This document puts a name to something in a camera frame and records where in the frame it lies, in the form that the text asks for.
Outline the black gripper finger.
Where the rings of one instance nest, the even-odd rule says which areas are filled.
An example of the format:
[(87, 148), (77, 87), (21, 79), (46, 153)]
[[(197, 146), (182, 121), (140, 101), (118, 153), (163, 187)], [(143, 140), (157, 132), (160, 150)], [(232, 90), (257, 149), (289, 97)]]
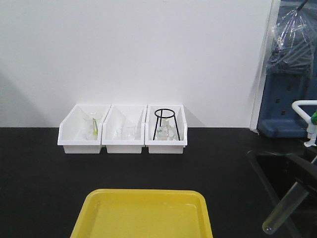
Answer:
[(317, 166), (303, 158), (290, 154), (290, 171), (295, 181), (303, 186), (309, 193), (317, 195)]

